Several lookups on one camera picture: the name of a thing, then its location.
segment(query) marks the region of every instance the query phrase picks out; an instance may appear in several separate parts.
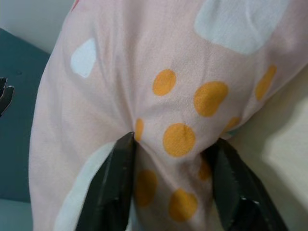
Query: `pillowcase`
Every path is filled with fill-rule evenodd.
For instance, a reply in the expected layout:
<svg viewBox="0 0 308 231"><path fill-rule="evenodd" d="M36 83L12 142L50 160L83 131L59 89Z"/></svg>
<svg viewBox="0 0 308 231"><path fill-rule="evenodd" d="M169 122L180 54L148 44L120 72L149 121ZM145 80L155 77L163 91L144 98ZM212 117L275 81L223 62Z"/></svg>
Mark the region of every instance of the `pillowcase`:
<svg viewBox="0 0 308 231"><path fill-rule="evenodd" d="M77 1L38 91L34 231L75 229L92 177L130 131L144 229L211 230L199 153L306 65L307 9L304 0Z"/></svg>

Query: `white patch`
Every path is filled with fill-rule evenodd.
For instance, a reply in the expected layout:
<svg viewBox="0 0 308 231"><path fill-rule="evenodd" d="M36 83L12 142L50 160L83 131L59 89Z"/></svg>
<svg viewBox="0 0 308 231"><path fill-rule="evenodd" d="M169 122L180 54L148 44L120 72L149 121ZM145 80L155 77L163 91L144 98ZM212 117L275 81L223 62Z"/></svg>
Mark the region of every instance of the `white patch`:
<svg viewBox="0 0 308 231"><path fill-rule="evenodd" d="M74 73L87 78L91 74L96 61L96 46L94 38L89 39L74 52L71 58L71 68Z"/></svg>
<svg viewBox="0 0 308 231"><path fill-rule="evenodd" d="M91 181L104 163L116 142L102 146L86 161L74 185L66 196L55 221L53 231L74 231Z"/></svg>
<svg viewBox="0 0 308 231"><path fill-rule="evenodd" d="M194 29L202 38L242 54L260 49L289 0L206 0Z"/></svg>

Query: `pillow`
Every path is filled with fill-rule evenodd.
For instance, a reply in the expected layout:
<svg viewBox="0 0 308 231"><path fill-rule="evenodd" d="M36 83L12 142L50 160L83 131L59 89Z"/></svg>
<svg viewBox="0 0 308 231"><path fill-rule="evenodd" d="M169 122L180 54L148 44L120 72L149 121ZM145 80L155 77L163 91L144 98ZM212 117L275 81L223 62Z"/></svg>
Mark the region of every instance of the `pillow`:
<svg viewBox="0 0 308 231"><path fill-rule="evenodd" d="M244 124L308 60L308 3L80 0L38 91L34 231L73 231L89 183L130 131L147 231L211 230L199 153Z"/></svg>

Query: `white wall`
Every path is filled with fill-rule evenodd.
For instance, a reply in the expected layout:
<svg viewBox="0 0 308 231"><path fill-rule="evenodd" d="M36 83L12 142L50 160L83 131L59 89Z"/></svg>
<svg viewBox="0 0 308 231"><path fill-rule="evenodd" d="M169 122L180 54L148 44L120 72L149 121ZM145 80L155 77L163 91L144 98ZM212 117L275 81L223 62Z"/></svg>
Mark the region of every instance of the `white wall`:
<svg viewBox="0 0 308 231"><path fill-rule="evenodd" d="M0 27L51 52L74 0L0 0Z"/></svg>

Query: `orange dot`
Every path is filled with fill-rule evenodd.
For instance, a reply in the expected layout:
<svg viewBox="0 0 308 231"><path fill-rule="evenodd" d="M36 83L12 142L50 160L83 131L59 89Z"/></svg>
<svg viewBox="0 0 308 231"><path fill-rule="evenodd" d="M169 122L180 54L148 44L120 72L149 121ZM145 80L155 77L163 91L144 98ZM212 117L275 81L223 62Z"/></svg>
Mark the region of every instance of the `orange dot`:
<svg viewBox="0 0 308 231"><path fill-rule="evenodd" d="M197 198L183 189L178 189L171 196L169 215L177 222L185 222L195 214L197 208Z"/></svg>
<svg viewBox="0 0 308 231"><path fill-rule="evenodd" d="M202 85L194 95L194 107L199 115L213 116L228 96L229 87L224 82L213 81Z"/></svg>
<svg viewBox="0 0 308 231"><path fill-rule="evenodd" d="M258 101L262 100L265 96L266 92L270 88L270 85L274 79L274 76L277 72L277 67L275 65L271 65L263 78L258 82L255 95Z"/></svg>
<svg viewBox="0 0 308 231"><path fill-rule="evenodd" d="M225 129L222 131L221 134L231 130L232 128L234 128L235 126L237 126L241 121L241 118L238 117L233 117L229 123L227 124L227 126L225 127Z"/></svg>
<svg viewBox="0 0 308 231"><path fill-rule="evenodd" d="M161 71L155 78L153 83L153 92L157 96L167 95L173 89L177 77L171 70Z"/></svg>
<svg viewBox="0 0 308 231"><path fill-rule="evenodd" d="M211 176L211 169L205 160L202 160L199 170L199 178L201 180L207 180Z"/></svg>
<svg viewBox="0 0 308 231"><path fill-rule="evenodd" d="M136 180L135 200L140 207L148 206L155 197L157 188L157 178L150 170L141 171Z"/></svg>
<svg viewBox="0 0 308 231"><path fill-rule="evenodd" d="M196 142L193 130L185 124L173 124L167 128L163 137L165 151L173 157L186 155Z"/></svg>
<svg viewBox="0 0 308 231"><path fill-rule="evenodd" d="M135 125L135 140L141 141L142 133L144 128L144 122L142 119L137 119Z"/></svg>

